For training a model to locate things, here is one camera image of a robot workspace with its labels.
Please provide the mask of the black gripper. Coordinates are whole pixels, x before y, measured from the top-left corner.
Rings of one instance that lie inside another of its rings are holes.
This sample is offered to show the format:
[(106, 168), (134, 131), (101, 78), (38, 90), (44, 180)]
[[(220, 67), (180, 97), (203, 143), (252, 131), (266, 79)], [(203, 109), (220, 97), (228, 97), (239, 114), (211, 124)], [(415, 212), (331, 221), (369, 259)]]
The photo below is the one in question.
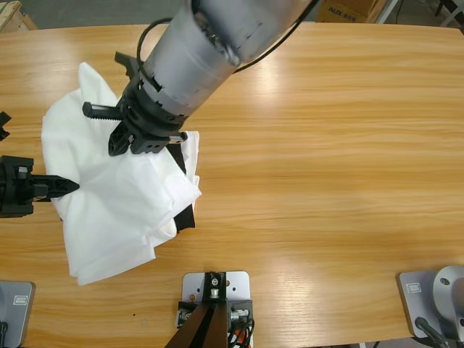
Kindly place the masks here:
[(125, 88), (118, 107), (84, 102), (83, 114), (93, 120), (120, 121), (109, 135), (108, 153), (116, 157), (130, 151), (134, 154), (158, 153), (168, 144), (180, 144), (188, 139), (181, 130), (181, 115), (174, 115), (153, 101), (144, 82), (134, 77)]
[(1, 156), (1, 217), (33, 214), (34, 202), (50, 202), (71, 194), (80, 185), (58, 175), (33, 175), (34, 160)]

